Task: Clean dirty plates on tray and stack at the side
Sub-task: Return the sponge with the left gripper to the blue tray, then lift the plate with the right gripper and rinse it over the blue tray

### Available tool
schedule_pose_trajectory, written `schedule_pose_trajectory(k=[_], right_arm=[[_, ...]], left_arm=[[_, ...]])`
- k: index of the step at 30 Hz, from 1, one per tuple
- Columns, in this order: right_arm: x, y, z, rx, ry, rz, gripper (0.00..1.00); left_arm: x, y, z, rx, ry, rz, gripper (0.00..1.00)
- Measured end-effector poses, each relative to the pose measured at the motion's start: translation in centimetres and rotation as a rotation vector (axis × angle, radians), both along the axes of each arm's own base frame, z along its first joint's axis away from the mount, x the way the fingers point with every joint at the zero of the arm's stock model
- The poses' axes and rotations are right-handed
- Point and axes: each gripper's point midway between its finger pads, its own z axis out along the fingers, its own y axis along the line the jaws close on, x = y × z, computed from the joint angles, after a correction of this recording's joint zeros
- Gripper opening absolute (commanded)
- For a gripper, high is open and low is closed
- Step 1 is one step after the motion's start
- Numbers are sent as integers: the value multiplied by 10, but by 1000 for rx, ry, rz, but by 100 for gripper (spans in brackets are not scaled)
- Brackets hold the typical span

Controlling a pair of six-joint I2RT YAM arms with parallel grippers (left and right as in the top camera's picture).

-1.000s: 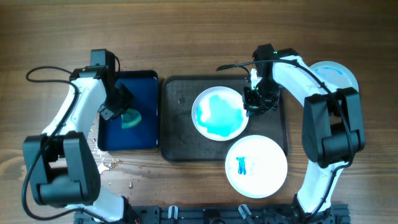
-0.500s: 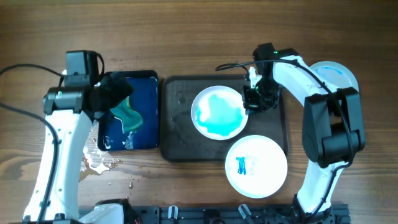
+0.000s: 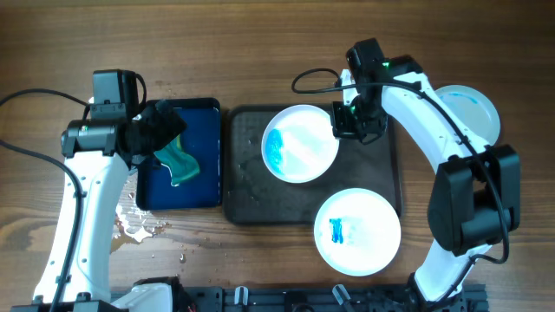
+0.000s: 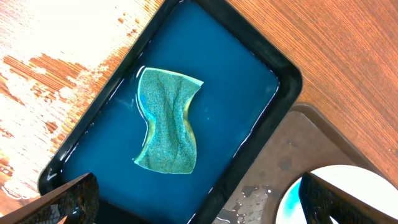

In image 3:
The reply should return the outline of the green yellow sponge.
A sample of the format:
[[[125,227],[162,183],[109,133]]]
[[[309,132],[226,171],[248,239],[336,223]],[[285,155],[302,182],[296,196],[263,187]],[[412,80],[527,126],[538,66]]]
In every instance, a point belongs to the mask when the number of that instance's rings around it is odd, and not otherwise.
[[[200,174],[199,162],[192,155],[185,152],[180,135],[153,154],[170,172],[170,184],[173,187],[177,187]]]

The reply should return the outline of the white plate back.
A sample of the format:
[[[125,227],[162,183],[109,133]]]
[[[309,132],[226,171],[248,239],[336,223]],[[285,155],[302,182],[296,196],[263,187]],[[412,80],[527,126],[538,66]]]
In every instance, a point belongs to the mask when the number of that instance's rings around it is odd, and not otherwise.
[[[338,150],[330,114],[306,104],[279,111],[266,126],[261,141],[266,168],[292,184],[319,178],[331,167]]]

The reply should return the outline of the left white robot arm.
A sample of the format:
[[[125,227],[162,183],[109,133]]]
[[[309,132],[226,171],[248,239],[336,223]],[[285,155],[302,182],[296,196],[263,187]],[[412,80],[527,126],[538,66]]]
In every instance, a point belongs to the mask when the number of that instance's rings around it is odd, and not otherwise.
[[[147,102],[143,78],[129,70],[93,74],[94,100],[61,137],[65,173],[49,260],[32,302],[19,311],[111,311],[109,254],[123,186],[131,169],[167,146],[186,123],[165,101]]]

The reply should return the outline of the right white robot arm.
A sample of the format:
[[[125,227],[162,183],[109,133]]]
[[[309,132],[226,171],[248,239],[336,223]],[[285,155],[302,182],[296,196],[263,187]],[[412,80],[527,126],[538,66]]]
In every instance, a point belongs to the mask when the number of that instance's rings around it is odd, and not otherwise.
[[[409,55],[386,57],[375,38],[348,50],[347,72],[336,88],[333,134],[369,144],[396,119],[435,172],[428,205],[434,241],[409,279],[411,300],[422,309],[454,301],[479,260],[503,264],[509,233],[520,224],[520,161],[509,145],[493,146],[471,130],[431,88]]]

